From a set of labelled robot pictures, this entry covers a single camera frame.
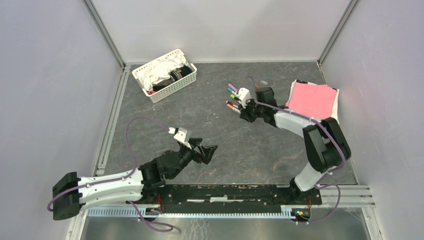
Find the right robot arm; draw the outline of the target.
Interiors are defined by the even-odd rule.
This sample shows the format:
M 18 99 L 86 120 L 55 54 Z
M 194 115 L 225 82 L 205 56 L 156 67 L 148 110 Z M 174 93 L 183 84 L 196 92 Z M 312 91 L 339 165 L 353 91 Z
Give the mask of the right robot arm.
M 256 119 L 273 127 L 288 130 L 304 140 L 307 164 L 289 184 L 289 199 L 302 204 L 309 198 L 309 190 L 319 186 L 324 176 L 342 168 L 352 156 L 350 146 L 333 117 L 313 118 L 295 112 L 287 106 L 279 106 L 270 87 L 255 90 L 252 97 L 246 88 L 240 88 L 231 97 L 241 119 L 250 123 Z

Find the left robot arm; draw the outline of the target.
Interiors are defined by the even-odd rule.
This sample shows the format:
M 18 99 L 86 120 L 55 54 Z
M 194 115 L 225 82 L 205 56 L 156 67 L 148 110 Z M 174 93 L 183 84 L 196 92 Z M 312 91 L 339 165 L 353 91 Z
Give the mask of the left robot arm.
M 153 203 L 157 188 L 174 179 L 190 163 L 209 164 L 217 145 L 205 146 L 202 138 L 190 138 L 179 150 L 162 155 L 130 170 L 97 177 L 79 177 L 66 173 L 53 187 L 47 210 L 55 221 L 75 217 L 80 211 L 109 203 L 142 200 Z

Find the red white marker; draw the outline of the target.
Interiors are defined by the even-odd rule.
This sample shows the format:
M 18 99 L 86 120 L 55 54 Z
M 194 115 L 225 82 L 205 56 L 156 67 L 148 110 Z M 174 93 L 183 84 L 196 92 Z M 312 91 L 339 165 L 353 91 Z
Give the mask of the red white marker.
M 231 101 L 226 101 L 226 105 L 227 106 L 231 106 L 232 108 L 238 108 L 238 105 L 237 104 L 235 104 L 235 103 L 232 103 Z

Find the teal white marker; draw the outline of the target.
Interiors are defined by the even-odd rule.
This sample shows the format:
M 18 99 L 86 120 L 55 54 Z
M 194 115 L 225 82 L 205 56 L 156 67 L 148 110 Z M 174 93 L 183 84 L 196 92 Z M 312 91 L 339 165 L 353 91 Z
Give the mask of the teal white marker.
M 236 94 L 236 92 L 235 92 L 232 88 L 230 88 L 230 87 L 228 87 L 228 88 L 227 88 L 227 90 L 228 90 L 230 93 L 232 93 L 233 95 L 235 95 L 235 94 Z

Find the purple pen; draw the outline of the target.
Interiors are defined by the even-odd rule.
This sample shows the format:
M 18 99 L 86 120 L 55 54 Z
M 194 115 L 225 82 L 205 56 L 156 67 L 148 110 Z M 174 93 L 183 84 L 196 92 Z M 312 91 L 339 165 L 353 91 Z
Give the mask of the purple pen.
M 233 92 L 238 91 L 238 89 L 235 86 L 233 86 L 231 83 L 228 84 L 228 88 L 231 89 Z

